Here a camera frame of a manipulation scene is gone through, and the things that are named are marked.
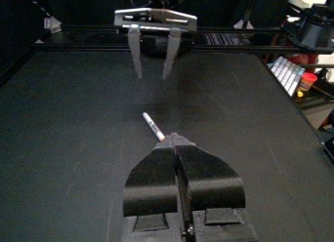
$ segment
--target marker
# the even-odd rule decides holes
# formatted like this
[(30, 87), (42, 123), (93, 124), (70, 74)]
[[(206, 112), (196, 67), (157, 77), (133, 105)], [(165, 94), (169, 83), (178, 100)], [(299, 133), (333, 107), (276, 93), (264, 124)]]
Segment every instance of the marker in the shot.
[(164, 141), (165, 140), (165, 135), (162, 134), (158, 126), (156, 125), (156, 123), (154, 123), (150, 115), (148, 113), (144, 113), (142, 117), (144, 117), (145, 121), (148, 122), (148, 124), (149, 124), (149, 126), (150, 126), (150, 128), (152, 128), (152, 130), (153, 130), (153, 132), (156, 134), (156, 136), (158, 136), (160, 140)]

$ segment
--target black table surface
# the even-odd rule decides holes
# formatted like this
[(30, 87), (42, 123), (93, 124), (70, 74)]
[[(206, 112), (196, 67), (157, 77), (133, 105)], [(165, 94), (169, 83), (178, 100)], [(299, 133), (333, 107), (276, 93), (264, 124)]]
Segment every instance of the black table surface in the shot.
[(121, 241), (124, 188), (178, 132), (244, 179), (260, 241), (334, 241), (334, 170), (258, 57), (38, 52), (0, 90), (0, 241)]

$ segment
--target red object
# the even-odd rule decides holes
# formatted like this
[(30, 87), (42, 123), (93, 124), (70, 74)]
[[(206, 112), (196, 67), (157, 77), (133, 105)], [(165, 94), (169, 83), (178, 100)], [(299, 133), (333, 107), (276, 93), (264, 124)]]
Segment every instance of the red object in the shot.
[[(317, 64), (319, 63), (319, 55), (316, 54), (301, 54), (295, 57), (287, 58), (292, 63), (296, 64)], [(307, 72), (315, 73), (316, 68), (308, 68)]]
[(315, 82), (319, 78), (317, 78), (317, 76), (316, 76), (315, 74), (312, 74), (312, 73), (305, 73), (305, 74), (304, 74), (304, 79), (305, 79), (307, 81), (309, 81), (309, 82)]

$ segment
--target black mat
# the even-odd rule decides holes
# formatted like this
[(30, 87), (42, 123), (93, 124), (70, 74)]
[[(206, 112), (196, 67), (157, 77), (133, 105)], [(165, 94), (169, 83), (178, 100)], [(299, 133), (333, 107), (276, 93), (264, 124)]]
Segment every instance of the black mat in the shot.
[(0, 90), (0, 241), (120, 241), (124, 187), (157, 138), (178, 132), (240, 173), (260, 241), (334, 240), (334, 174), (258, 58), (38, 53)]

